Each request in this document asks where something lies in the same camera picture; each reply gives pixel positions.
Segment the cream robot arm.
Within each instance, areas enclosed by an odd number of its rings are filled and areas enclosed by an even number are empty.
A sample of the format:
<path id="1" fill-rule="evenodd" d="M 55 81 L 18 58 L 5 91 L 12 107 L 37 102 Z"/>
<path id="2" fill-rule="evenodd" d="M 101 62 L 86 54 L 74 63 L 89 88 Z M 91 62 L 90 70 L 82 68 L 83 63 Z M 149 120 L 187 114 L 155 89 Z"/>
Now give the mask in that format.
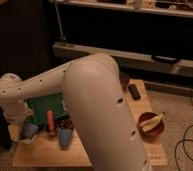
<path id="1" fill-rule="evenodd" d="M 119 79 L 105 53 L 81 57 L 27 80 L 0 78 L 0 108 L 15 123 L 27 99 L 60 93 L 94 171 L 153 171 Z"/>

